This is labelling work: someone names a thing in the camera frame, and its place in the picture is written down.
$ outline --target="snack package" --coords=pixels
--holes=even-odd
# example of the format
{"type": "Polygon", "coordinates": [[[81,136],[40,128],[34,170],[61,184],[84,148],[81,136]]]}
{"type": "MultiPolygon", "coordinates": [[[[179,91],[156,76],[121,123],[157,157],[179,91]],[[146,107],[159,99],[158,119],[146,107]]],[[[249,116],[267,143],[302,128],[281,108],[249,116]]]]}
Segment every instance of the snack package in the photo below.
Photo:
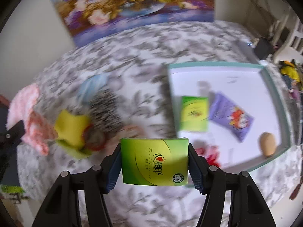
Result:
{"type": "Polygon", "coordinates": [[[137,185],[187,184],[188,138],[121,139],[123,182],[137,185]]]}
{"type": "Polygon", "coordinates": [[[222,93],[217,93],[210,107],[209,120],[230,129],[239,141],[243,142],[254,118],[227,99],[222,93]]]}
{"type": "Polygon", "coordinates": [[[207,97],[183,96],[180,130],[206,132],[209,102],[207,97]]]}

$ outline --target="painting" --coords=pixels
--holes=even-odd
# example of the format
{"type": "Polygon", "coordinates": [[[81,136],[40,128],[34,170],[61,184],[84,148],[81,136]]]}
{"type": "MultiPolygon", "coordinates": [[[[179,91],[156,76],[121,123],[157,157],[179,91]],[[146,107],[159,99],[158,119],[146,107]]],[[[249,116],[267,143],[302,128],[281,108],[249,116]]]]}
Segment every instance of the painting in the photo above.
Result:
{"type": "Polygon", "coordinates": [[[77,46],[138,26],[214,20],[214,0],[52,0],[77,46]]]}

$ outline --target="small green box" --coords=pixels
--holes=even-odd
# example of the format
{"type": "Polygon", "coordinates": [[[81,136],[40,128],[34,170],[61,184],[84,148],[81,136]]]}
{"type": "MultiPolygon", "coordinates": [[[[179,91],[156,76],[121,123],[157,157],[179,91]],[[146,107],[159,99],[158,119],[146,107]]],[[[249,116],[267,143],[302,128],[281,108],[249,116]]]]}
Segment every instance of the small green box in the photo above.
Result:
{"type": "Polygon", "coordinates": [[[188,138],[121,139],[123,182],[137,185],[187,184],[188,138]]]}
{"type": "Polygon", "coordinates": [[[180,130],[205,132],[208,128],[209,101],[207,97],[183,96],[180,130]]]}

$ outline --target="white tray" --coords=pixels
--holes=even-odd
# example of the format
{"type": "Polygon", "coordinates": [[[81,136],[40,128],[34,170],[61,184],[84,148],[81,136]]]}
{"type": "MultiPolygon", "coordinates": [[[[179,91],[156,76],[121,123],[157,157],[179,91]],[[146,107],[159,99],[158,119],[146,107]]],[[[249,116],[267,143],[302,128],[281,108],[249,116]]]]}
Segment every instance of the white tray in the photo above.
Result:
{"type": "Polygon", "coordinates": [[[266,67],[249,63],[192,62],[168,66],[175,128],[178,137],[187,137],[195,148],[205,142],[217,145],[219,162],[226,172],[254,170],[284,153],[291,145],[289,126],[278,91],[266,67]],[[210,105],[222,92],[254,121],[243,142],[227,128],[208,121],[208,132],[178,131],[181,96],[208,96],[210,105]],[[259,148],[263,132],[274,134],[278,147],[265,157],[259,148]]]}

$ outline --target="pink towel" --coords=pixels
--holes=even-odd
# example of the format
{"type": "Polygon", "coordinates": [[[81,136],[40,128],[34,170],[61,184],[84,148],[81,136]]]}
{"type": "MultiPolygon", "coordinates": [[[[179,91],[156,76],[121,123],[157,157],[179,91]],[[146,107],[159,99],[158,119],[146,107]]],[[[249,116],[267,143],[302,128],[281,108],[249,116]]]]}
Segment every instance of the pink towel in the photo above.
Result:
{"type": "Polygon", "coordinates": [[[55,129],[48,121],[33,110],[39,97],[39,87],[31,84],[20,90],[9,106],[6,128],[9,130],[17,122],[23,120],[25,135],[23,142],[30,144],[40,154],[48,155],[48,139],[57,138],[55,129]]]}

